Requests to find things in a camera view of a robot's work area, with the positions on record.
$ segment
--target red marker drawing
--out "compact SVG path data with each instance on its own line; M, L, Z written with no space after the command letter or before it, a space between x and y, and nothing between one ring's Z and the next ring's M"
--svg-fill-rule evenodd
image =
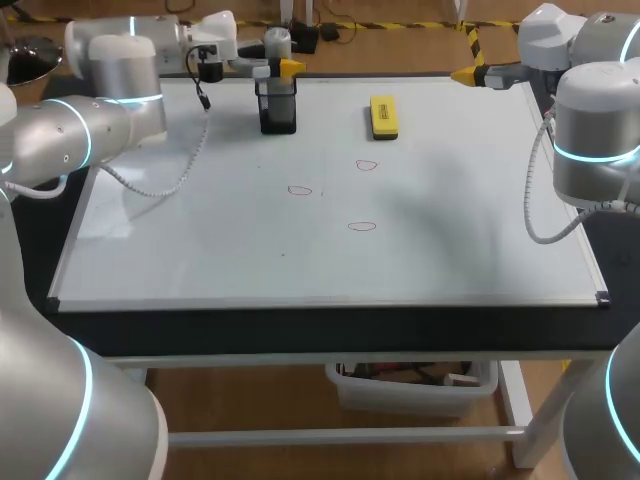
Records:
M289 190L291 195L311 195L311 192L313 191L310 188L300 187L297 185L289 185L287 190Z
M356 160L356 167L358 167L358 170L361 170L363 172L370 172L377 166L377 162L371 162L369 160Z
M354 222L349 224L349 228L356 232L368 232L376 228L376 226L373 222Z

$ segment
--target whiteboard frame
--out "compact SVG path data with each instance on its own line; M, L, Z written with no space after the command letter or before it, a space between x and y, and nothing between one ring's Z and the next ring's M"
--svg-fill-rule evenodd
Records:
M381 76L357 76L357 75L318 75L318 76L305 76L304 82L313 83L388 83L390 80L397 80L399 82L415 82L418 79L425 79L425 81L438 78L436 75L381 75ZM177 79L181 77L166 77L168 80ZM228 83L244 83L246 79L234 79L230 78L225 80ZM527 105L529 106L530 114L536 123L542 122L542 115L538 107L538 103L535 99L533 90L529 83L523 83L517 85L515 88L522 88L525 95ZM546 161L549 164L551 170L551 159L553 158L553 146L551 144L548 135L543 137L542 147L545 153ZM75 242L84 219L84 215L89 204L91 194L93 191L95 178L99 170L92 168L84 183L80 199L78 201L76 211L73 216L73 220L67 237L64 243L60 260L56 268L56 272L49 289L49 298L58 299L59 292L64 282L64 276L66 274L67 266L70 261ZM575 207L565 204L568 217L571 218L578 214ZM600 305L595 294L599 292L608 292L604 278L598 266L596 257L593 253L588 237L584 230L583 225L579 225L576 230L576 237L581 249L582 256L586 262L586 266L589 270L591 280L594 285L594 298L591 306L598 307ZM589 307L585 304L584 298L580 299L566 299L563 302L558 302L557 299L537 300L538 303L532 305L527 302L510 302L508 304L494 303L492 300L499 299L500 296L486 295L482 296L467 296L458 297L455 303L451 303L448 300L443 302L430 302L429 304L416 304L415 301L393 301L381 300L379 302L371 301L370 299L363 300L361 302L350 301L348 304L340 303L339 301L322 302L319 298L309 299L309 304L305 302L297 301L292 303L292 299L288 298L243 298L243 302L239 305L238 298L233 299L212 299L212 298L181 298L181 299L154 299L153 308L148 308L148 300L82 300L82 301L65 301L58 299L58 311L60 313L72 313L72 312L114 312L114 311L157 311L157 310L217 310L217 309L263 309L263 308L357 308L357 307L377 307L377 306L391 306L391 307L495 307L495 308L510 308L510 307L529 307L529 308L544 308L544 307Z

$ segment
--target wooden floor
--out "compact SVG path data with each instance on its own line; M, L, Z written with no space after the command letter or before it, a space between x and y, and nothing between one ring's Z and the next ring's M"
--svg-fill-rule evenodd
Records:
M189 0L171 0L174 8ZM470 20L521 20L540 0L470 0ZM358 21L453 21L452 0L332 0L334 11ZM636 0L559 0L571 13L599 10L640 13ZM90 17L159 14L162 0L23 0L33 15ZM316 0L322 20L333 19ZM277 20L278 0L197 0L185 19L231 9L239 20ZM62 41L62 25L13 25L16 34L34 33ZM241 37L262 29L243 28ZM346 40L353 31L343 32ZM481 28L488 63L518 59L509 28ZM299 56L315 72L447 72L473 64L466 36L449 29L359 30L348 45L321 42L313 56ZM62 66L58 73L68 73ZM46 80L16 88L21 103L35 102ZM522 362L532 406L537 408L561 374L560 362ZM422 418L347 412L321 367L226 368L151 372L149 387L163 405L172 431L278 428L426 426ZM479 402L459 425L504 422L498 397ZM502 444L349 446L219 449L171 452L165 480L221 479L511 479L563 480L554 448L534 472L516 472Z

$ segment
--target table leg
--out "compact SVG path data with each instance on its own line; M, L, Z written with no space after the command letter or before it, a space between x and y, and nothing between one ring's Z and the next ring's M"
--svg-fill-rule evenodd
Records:
M293 0L280 0L280 22L289 23L293 19Z
M467 18L467 6L469 5L469 0L453 0L456 6L456 22L458 25L462 25L462 23Z
M551 393L513 444L516 468L534 468L558 438L564 406L582 378L592 374L599 361L573 360Z
M313 0L305 1L305 23L307 26L313 26Z

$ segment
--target black table edge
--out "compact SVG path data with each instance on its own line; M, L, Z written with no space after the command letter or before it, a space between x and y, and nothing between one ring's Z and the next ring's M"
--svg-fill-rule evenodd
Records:
M306 78L439 77L408 74L306 74ZM532 81L541 111L542 79ZM90 95L83 82L52 77L44 98ZM108 357L320 352L490 352L610 350L637 323L640 227L626 218L587 225L612 304L586 307L350 307L145 312L57 312L48 298L87 169L50 202L14 201L29 296L48 320Z

